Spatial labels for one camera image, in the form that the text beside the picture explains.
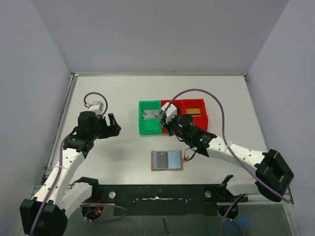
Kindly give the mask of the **right red plastic bin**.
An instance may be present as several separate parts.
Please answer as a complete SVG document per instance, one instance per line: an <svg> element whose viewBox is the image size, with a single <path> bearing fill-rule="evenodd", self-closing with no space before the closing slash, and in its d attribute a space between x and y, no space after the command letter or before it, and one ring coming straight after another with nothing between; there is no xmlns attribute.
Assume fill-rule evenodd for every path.
<svg viewBox="0 0 315 236"><path fill-rule="evenodd" d="M181 114L191 115L197 127L205 131L208 130L209 119L204 99L183 99Z"/></svg>

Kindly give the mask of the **brown leather card holder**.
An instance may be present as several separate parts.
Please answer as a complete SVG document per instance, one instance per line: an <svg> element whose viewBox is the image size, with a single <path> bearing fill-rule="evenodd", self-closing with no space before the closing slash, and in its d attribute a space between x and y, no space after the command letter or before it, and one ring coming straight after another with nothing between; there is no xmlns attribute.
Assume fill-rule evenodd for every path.
<svg viewBox="0 0 315 236"><path fill-rule="evenodd" d="M151 151L151 171L182 171L184 169L183 152L181 150L167 150L168 152L168 169L157 168L157 152L156 150Z"/></svg>

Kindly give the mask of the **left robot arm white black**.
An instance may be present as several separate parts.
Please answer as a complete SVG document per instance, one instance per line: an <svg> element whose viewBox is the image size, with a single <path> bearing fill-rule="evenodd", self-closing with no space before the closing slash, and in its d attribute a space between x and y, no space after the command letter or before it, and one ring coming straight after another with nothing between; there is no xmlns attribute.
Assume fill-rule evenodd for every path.
<svg viewBox="0 0 315 236"><path fill-rule="evenodd" d="M29 236L61 236L68 218L89 198L98 199L98 181L92 180L66 192L78 167L97 139L117 137L121 131L113 113L108 118L94 111L81 112L77 126L63 140L59 160L32 199L24 199L20 214L24 233Z"/></svg>

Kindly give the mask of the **gold card in bin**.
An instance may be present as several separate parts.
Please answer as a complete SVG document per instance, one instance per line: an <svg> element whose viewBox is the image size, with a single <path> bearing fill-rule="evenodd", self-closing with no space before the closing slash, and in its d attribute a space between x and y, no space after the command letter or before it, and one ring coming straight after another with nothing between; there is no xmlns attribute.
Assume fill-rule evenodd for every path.
<svg viewBox="0 0 315 236"><path fill-rule="evenodd" d="M186 114L191 115L193 117L201 116L201 111L199 108L188 108L186 109Z"/></svg>

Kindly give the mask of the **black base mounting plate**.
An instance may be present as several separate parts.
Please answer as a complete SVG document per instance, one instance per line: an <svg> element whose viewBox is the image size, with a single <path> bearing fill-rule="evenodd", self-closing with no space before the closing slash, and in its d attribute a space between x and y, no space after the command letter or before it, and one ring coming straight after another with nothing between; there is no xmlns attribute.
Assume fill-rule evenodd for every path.
<svg viewBox="0 0 315 236"><path fill-rule="evenodd" d="M105 206L85 206L82 213L114 216L223 215L236 197L221 184L100 185L98 196L90 197Z"/></svg>

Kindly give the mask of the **middle red plastic bin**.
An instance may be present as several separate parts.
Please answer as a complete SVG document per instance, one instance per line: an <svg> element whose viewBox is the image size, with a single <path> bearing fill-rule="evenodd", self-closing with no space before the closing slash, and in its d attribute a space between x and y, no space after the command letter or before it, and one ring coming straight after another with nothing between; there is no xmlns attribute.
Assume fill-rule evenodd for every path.
<svg viewBox="0 0 315 236"><path fill-rule="evenodd" d="M166 108L166 104L169 103L170 100L162 100L161 101L161 110L163 111L164 108ZM182 115L182 105L183 102L182 100L174 100L172 105L174 105L177 108L177 114L178 115ZM167 131L165 130L165 128L162 128L162 134L167 134Z"/></svg>

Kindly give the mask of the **silver card in green bin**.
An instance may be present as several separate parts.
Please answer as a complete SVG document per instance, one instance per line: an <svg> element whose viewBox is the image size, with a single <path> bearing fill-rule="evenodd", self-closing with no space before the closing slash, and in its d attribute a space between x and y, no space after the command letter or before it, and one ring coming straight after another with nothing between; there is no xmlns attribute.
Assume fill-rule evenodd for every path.
<svg viewBox="0 0 315 236"><path fill-rule="evenodd" d="M156 119L156 117L155 117L156 113L159 113L158 109L143 110L142 118L143 118L143 120Z"/></svg>

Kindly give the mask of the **green plastic bin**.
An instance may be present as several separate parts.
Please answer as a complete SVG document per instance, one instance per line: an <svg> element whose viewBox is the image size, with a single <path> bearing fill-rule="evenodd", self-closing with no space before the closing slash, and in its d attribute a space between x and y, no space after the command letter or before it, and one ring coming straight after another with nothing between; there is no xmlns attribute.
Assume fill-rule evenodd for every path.
<svg viewBox="0 0 315 236"><path fill-rule="evenodd" d="M158 109L161 111L161 101L139 101L138 102L138 127L140 135L159 135L162 134L162 126L157 119L143 120L143 110Z"/></svg>

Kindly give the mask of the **dark grey card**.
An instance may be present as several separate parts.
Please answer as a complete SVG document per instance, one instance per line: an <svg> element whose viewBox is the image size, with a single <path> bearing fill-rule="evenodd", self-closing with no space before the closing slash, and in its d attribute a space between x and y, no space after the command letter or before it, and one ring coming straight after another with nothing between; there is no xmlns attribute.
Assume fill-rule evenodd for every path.
<svg viewBox="0 0 315 236"><path fill-rule="evenodd" d="M168 169L168 152L158 151L156 160L158 169Z"/></svg>

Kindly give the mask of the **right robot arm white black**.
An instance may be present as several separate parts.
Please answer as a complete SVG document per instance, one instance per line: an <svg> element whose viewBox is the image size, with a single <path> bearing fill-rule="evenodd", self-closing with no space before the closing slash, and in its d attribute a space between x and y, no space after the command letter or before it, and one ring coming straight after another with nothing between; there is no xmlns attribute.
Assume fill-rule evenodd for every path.
<svg viewBox="0 0 315 236"><path fill-rule="evenodd" d="M193 154L216 158L245 169L250 178L232 177L226 184L230 194L259 193L273 201L288 201L284 194L294 174L282 155L270 149L257 151L228 143L223 138L197 127L190 115L161 117L161 124L169 136L175 135L188 145Z"/></svg>

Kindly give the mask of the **red plastic bin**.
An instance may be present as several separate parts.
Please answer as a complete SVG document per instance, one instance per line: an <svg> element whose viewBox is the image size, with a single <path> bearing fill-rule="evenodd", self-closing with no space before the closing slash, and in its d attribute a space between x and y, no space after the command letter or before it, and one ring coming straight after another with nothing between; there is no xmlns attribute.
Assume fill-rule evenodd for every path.
<svg viewBox="0 0 315 236"><path fill-rule="evenodd" d="M205 131L208 130L209 119L204 99L183 99L181 114L191 115L197 127Z"/></svg>
<svg viewBox="0 0 315 236"><path fill-rule="evenodd" d="M166 108L166 104L169 103L170 100L162 100L161 101L161 110L163 111L164 108ZM174 100L172 105L174 105L177 108L177 114L178 115L182 115L182 105L183 102L182 100ZM167 131L165 130L165 128L162 128L162 134L167 134Z"/></svg>

